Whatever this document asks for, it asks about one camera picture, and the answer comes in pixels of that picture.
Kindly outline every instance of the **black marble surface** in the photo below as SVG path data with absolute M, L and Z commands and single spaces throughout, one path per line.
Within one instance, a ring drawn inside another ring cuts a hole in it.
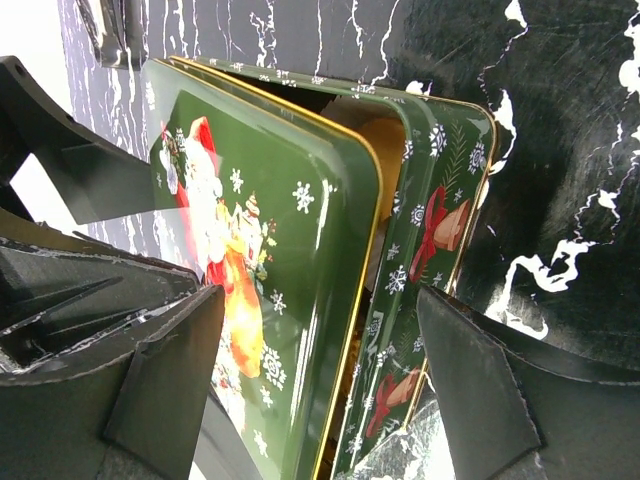
M 97 66 L 74 1 L 58 1 L 76 119 L 145 158 L 138 74 Z M 640 369 L 640 2 L 148 0 L 144 8 L 151 57 L 204 55 L 399 89 L 420 82 L 490 109 L 501 152 L 456 296 L 561 348 Z M 154 255 L 153 220 L 139 215 L 92 234 Z M 412 460 L 396 457 L 366 478 L 404 475 Z

